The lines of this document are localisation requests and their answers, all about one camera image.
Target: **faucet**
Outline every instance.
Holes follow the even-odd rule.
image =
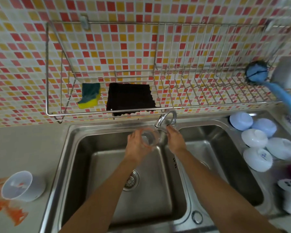
[[[160,128],[164,119],[167,117],[167,115],[169,113],[172,113],[172,119],[171,119],[171,125],[174,125],[176,120],[177,120],[177,112],[175,110],[164,110],[164,113],[163,115],[161,115],[159,117],[159,119],[157,120],[157,122],[155,123],[155,127],[156,128]]]

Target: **metal rack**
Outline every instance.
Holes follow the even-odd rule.
[[[149,84],[156,103],[156,108],[120,117],[158,115],[163,109],[278,102],[267,88],[247,83],[244,68],[252,60],[263,59],[272,71],[278,61],[276,53],[291,36],[290,26],[88,22],[96,27],[155,26],[157,33],[150,34],[156,35],[155,57],[149,63],[150,70],[78,71],[56,31],[57,24],[81,25],[81,22],[53,21],[46,26],[46,111],[59,123],[114,119],[118,117],[113,112],[136,111],[105,110],[110,82]],[[59,77],[49,71],[50,33],[60,46],[56,49],[61,57]],[[83,82],[101,83],[101,99],[91,109],[78,109],[76,103],[81,100]]]

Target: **glass cup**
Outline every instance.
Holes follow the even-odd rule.
[[[156,146],[159,143],[160,134],[157,129],[144,128],[141,132],[142,141],[147,146]]]

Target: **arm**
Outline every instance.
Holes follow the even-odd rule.
[[[151,147],[145,147],[142,144],[140,130],[128,135],[127,139],[127,147],[122,162],[74,213],[59,233],[107,232],[127,179],[132,170],[151,151]]]
[[[181,161],[198,200],[220,232],[280,232],[236,190],[199,162],[186,149],[178,131],[171,126],[167,126],[167,131],[169,149]]]

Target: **black dishcloth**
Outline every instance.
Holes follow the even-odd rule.
[[[131,114],[142,109],[155,108],[155,101],[151,95],[150,85],[110,83],[107,110],[130,110],[133,112],[113,113],[114,116]]]

